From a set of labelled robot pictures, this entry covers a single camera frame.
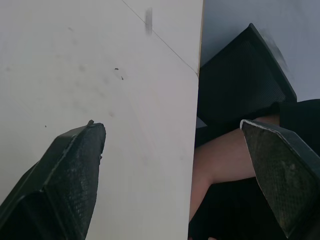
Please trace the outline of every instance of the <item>gray surface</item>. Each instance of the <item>gray surface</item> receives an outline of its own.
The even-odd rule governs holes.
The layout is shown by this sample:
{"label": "gray surface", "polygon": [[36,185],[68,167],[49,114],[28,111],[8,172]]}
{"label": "gray surface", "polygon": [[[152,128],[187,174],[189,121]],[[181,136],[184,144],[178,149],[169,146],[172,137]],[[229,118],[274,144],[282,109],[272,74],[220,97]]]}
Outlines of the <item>gray surface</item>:
{"label": "gray surface", "polygon": [[280,49],[298,101],[320,98],[318,9],[316,0],[205,0],[201,64],[253,23]]}

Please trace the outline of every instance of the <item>woven texture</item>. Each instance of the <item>woven texture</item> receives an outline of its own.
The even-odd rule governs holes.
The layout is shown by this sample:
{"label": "woven texture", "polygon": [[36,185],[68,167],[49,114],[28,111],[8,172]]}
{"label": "woven texture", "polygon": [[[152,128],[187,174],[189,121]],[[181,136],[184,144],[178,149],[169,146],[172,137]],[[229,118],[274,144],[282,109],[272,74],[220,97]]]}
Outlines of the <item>woven texture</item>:
{"label": "woven texture", "polygon": [[245,136],[259,186],[288,236],[314,201],[316,181],[275,133],[249,127]]}
{"label": "woven texture", "polygon": [[74,140],[48,183],[48,194],[71,239],[87,235],[96,204],[102,149],[97,130],[89,127],[80,140]]}

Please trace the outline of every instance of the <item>white panel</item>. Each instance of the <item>white panel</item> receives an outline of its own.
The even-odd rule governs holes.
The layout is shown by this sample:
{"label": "white panel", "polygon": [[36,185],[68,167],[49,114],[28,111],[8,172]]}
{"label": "white panel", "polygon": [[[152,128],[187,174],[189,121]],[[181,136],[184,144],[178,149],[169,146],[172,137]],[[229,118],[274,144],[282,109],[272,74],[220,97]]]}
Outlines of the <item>white panel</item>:
{"label": "white panel", "polygon": [[152,28],[196,73],[203,0],[123,0],[142,20],[152,8]]}
{"label": "white panel", "polygon": [[87,239],[186,240],[197,94],[196,73],[121,0],[1,1],[0,202],[93,119],[107,136]]}

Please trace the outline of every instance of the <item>white surface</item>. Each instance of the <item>white surface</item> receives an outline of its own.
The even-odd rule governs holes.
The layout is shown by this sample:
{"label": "white surface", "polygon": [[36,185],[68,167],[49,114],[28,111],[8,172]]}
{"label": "white surface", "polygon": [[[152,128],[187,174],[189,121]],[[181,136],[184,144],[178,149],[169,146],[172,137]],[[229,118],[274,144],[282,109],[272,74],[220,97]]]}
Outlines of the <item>white surface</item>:
{"label": "white surface", "polygon": [[320,98],[320,1],[206,0],[204,7],[202,65],[253,23],[282,52],[298,101]]}
{"label": "white surface", "polygon": [[123,0],[142,20],[152,7],[153,30],[196,73],[203,0]]}
{"label": "white surface", "polygon": [[197,94],[194,70],[121,0],[2,0],[0,202],[57,135],[93,119],[107,136],[87,239],[187,239]]}

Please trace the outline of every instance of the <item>bare skin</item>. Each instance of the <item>bare skin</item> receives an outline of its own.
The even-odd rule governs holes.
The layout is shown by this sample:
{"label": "bare skin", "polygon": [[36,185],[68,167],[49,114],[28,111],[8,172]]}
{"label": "bare skin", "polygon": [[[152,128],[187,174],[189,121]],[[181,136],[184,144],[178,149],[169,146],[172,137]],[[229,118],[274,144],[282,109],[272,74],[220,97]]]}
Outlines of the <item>bare skin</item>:
{"label": "bare skin", "polygon": [[[279,125],[279,116],[256,119]],[[212,184],[255,176],[245,137],[238,128],[198,147],[194,151],[189,221],[195,215]]]}

